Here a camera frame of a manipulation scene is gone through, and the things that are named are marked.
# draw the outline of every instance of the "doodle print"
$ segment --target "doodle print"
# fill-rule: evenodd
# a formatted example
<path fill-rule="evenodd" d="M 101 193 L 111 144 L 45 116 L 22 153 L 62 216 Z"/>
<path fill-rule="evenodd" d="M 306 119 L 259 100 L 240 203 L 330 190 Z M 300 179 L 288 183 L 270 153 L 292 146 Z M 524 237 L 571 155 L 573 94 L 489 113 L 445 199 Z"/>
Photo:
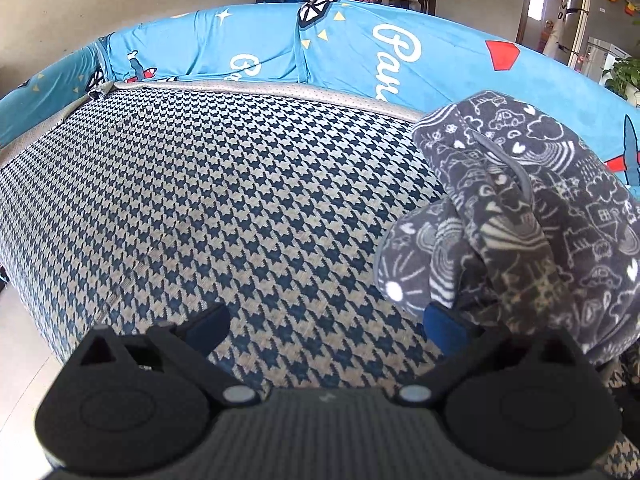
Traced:
<path fill-rule="evenodd" d="M 616 164 L 635 182 L 625 131 Z M 418 318 L 436 301 L 514 332 L 562 326 L 595 364 L 638 339 L 640 205 L 570 129 L 487 91 L 421 119 L 414 141 L 447 195 L 378 247 L 384 296 Z"/>
<path fill-rule="evenodd" d="M 305 30 L 315 22 L 322 20 L 329 10 L 329 4 L 335 0 L 309 0 L 298 11 L 298 27 Z"/>
<path fill-rule="evenodd" d="M 135 74 L 134 76 L 125 79 L 125 82 L 127 83 L 135 83 L 136 81 L 151 79 L 153 76 L 156 75 L 156 72 L 158 71 L 158 69 L 155 67 L 142 68 L 142 65 L 140 64 L 140 62 L 138 61 L 138 58 L 136 57 L 137 55 L 138 55 L 137 50 L 133 50 L 132 52 L 129 52 L 127 54 L 127 59 L 129 60 L 131 68 L 133 69 L 133 72 Z"/>
<path fill-rule="evenodd" d="M 100 86 L 102 83 L 104 83 L 104 81 L 105 81 L 104 72 L 102 71 L 102 68 L 100 67 L 100 65 L 98 65 L 95 68 L 94 73 L 92 73 L 89 79 L 87 80 L 86 85 L 84 87 L 84 92 L 88 94 L 96 86 Z"/>

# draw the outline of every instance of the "round black pad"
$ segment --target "round black pad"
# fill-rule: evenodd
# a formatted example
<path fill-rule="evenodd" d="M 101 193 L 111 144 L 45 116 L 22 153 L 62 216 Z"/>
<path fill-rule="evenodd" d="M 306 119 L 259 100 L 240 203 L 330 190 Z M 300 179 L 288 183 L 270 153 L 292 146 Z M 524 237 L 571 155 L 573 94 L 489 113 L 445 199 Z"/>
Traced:
<path fill-rule="evenodd" d="M 69 471 L 117 476 L 188 452 L 209 421 L 207 399 L 176 376 L 136 367 L 83 367 L 56 381 L 36 415 L 42 447 Z"/>
<path fill-rule="evenodd" d="M 585 470 L 620 430 L 620 414 L 597 378 L 556 364 L 466 380 L 449 395 L 444 415 L 471 456 L 530 475 Z"/>

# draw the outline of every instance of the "white star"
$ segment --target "white star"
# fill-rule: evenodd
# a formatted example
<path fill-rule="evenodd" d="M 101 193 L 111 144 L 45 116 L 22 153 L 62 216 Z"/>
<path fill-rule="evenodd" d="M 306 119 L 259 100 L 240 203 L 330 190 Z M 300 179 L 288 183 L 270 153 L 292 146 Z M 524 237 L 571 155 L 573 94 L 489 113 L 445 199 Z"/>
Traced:
<path fill-rule="evenodd" d="M 233 14 L 231 12 L 229 12 L 229 9 L 225 9 L 222 12 L 220 12 L 220 14 L 216 14 L 217 17 L 220 18 L 220 25 L 222 25 L 222 22 L 225 21 L 225 18 L 227 16 L 232 16 Z"/>

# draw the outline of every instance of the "doorway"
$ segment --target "doorway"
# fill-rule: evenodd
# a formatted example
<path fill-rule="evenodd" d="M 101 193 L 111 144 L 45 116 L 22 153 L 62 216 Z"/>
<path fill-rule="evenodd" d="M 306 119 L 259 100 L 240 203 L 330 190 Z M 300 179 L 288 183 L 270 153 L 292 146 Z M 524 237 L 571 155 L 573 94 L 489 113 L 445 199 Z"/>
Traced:
<path fill-rule="evenodd" d="M 578 33 L 578 21 L 581 13 L 569 12 L 565 15 L 562 4 L 567 9 L 575 9 L 582 7 L 582 1 L 525 0 L 516 42 L 542 53 L 549 36 L 554 30 L 554 25 L 560 18 L 559 27 L 556 26 L 556 33 L 554 34 L 560 47 L 552 55 L 559 62 L 568 64 Z"/>

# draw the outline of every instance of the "houndstooth cushion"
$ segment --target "houndstooth cushion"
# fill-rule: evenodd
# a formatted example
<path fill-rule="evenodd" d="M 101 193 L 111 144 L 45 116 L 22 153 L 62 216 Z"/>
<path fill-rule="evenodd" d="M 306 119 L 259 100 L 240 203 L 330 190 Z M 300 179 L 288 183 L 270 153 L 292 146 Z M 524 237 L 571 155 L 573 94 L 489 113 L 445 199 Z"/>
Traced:
<path fill-rule="evenodd" d="M 256 388 L 390 386 L 436 347 L 372 285 L 375 247 L 442 189 L 410 125 L 290 98 L 118 91 L 0 171 L 0 261 L 64 360 L 231 310 L 213 359 Z"/>

